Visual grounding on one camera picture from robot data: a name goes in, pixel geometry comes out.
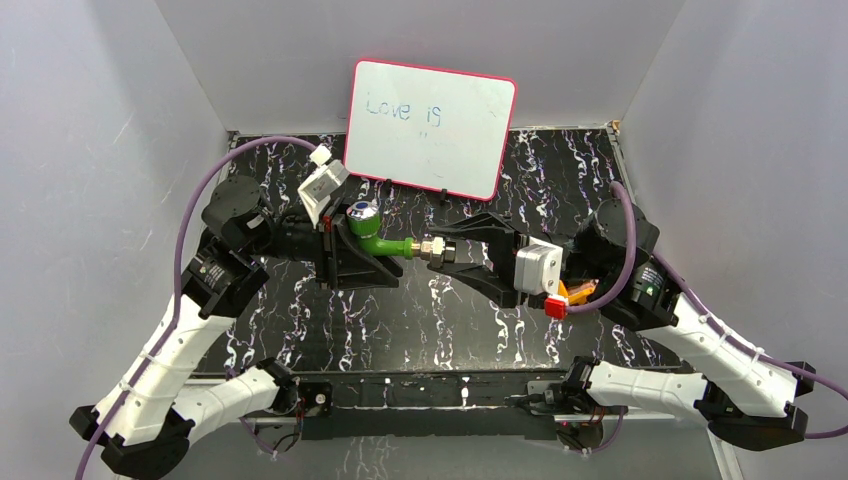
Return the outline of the silver hex nut fitting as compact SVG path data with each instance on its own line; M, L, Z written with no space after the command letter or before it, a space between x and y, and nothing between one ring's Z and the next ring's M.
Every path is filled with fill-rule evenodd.
M412 253L430 267L440 268L456 261L456 243L444 237L425 238L412 244Z

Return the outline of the green water faucet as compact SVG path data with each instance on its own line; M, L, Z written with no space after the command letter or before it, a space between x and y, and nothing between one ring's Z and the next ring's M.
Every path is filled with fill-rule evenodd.
M373 201L354 202L346 210L347 225L359 246L374 257L414 257L415 240L387 240L380 236L382 217L378 205Z

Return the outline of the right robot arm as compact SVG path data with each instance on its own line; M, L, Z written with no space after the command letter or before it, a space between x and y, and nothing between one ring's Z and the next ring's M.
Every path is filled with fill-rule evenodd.
M554 319L599 312L691 365L688 374L619 367L576 357L559 384L511 404L533 414L587 414L631 407L705 425L719 439L766 451L808 438L796 405L814 369L779 365L700 306L654 251L658 228L627 199L601 203L564 241L522 233L484 212L434 228L433 271L482 293L501 308L528 305Z

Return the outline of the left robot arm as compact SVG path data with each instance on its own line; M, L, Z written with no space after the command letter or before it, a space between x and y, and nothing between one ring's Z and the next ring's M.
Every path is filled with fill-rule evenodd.
M284 212L272 210L250 177L215 187L201 214L198 249L179 265L175 293L151 338L108 395L70 418L113 473L160 479L223 425L257 411L304 415L299 376L272 358L203 391L189 390L186 381L268 281L264 257L311 263L319 282L334 290L398 285L400 260L418 256L420 243L383 239L378 207L333 200L339 186L334 177L311 179L301 186L301 204Z

